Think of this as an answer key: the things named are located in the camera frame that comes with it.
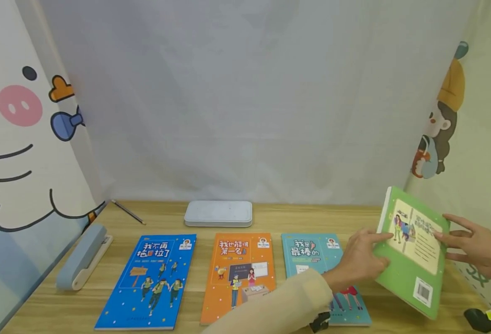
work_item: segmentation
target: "pencil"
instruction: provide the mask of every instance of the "pencil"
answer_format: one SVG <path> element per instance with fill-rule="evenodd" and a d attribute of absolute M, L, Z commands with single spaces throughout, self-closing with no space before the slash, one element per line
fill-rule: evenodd
<path fill-rule="evenodd" d="M 133 214 L 133 212 L 131 212 L 129 209 L 127 209 L 126 207 L 124 207 L 123 205 L 119 204 L 118 202 L 116 202 L 115 199 L 112 200 L 112 203 L 115 204 L 118 208 L 120 208 L 121 210 L 125 211 L 128 215 L 130 215 L 132 218 L 136 219 L 137 221 L 140 222 L 140 224 L 144 224 L 145 223 L 143 222 L 142 219 L 140 219 L 140 217 L 136 216 L 135 214 Z"/>

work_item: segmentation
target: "green book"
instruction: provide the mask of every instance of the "green book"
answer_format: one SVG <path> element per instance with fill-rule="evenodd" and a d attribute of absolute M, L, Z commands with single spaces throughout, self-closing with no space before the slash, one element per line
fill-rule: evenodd
<path fill-rule="evenodd" d="M 433 231 L 449 233 L 450 222 L 403 190 L 387 189 L 377 232 L 390 232 L 394 237 L 375 245 L 376 256 L 390 259 L 376 281 L 435 320 L 446 247 L 435 239 Z"/>

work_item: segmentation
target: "book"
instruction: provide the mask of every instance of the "book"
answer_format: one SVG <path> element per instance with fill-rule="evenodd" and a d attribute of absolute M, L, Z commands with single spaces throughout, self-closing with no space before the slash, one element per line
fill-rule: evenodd
<path fill-rule="evenodd" d="M 269 233 L 216 233 L 201 325 L 276 288 Z"/>
<path fill-rule="evenodd" d="M 141 236 L 95 330 L 175 328 L 195 241 L 195 234 Z"/>
<path fill-rule="evenodd" d="M 308 268 L 323 274 L 336 267 L 343 254 L 334 233 L 282 233 L 281 237 L 287 278 Z M 370 326 L 372 323 L 356 286 L 334 293 L 329 310 L 329 326 Z"/>
<path fill-rule="evenodd" d="M 374 254 L 390 265 L 376 281 L 409 305 L 435 320 L 446 260 L 446 247 L 433 231 L 450 232 L 450 222 L 417 198 L 391 186 L 377 229 L 394 237 L 377 243 Z"/>

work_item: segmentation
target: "desk surface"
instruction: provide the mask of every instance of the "desk surface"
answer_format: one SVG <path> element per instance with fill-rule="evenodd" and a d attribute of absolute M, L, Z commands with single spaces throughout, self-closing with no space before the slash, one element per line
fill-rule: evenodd
<path fill-rule="evenodd" d="M 94 333 L 93 327 L 141 235 L 197 233 L 197 243 L 174 333 L 200 333 L 200 312 L 207 282 L 214 234 L 217 228 L 189 228 L 183 223 L 187 203 L 121 202 L 147 223 L 142 225 L 115 205 L 101 212 L 97 222 L 106 226 L 114 240 L 101 263 L 81 291 L 66 293 L 55 288 L 56 275 L 71 252 L 48 275 L 33 295 L 2 330 L 14 333 Z M 270 231 L 277 284 L 285 280 L 280 234 L 284 232 L 335 232 L 344 247 L 362 227 L 375 228 L 377 207 L 254 205 L 253 225 L 235 232 Z M 322 333 L 473 333 L 463 317 L 469 307 L 485 308 L 478 295 L 457 272 L 446 264 L 440 314 L 430 321 L 375 282 L 359 285 L 372 317 L 369 328 L 329 328 Z M 303 328 L 297 333 L 311 333 Z"/>

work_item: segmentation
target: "hand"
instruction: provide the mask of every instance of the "hand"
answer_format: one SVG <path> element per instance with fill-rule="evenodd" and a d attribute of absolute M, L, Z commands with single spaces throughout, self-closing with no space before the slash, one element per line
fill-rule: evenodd
<path fill-rule="evenodd" d="M 416 162 L 416 166 L 414 168 L 416 175 L 422 175 L 422 167 L 424 166 L 425 162 L 426 159 L 424 158 L 420 158 L 420 160 Z"/>
<path fill-rule="evenodd" d="M 443 216 L 468 229 L 468 231 L 451 231 L 447 235 L 435 233 L 435 238 L 447 247 L 460 249 L 465 253 L 446 253 L 446 258 L 473 264 L 482 275 L 491 279 L 491 231 L 463 217 L 452 214 Z"/>
<path fill-rule="evenodd" d="M 390 261 L 386 257 L 373 255 L 373 245 L 392 236 L 392 233 L 376 233 L 371 229 L 361 229 L 351 236 L 338 266 L 323 274 L 333 292 L 368 279 L 376 279 Z"/>

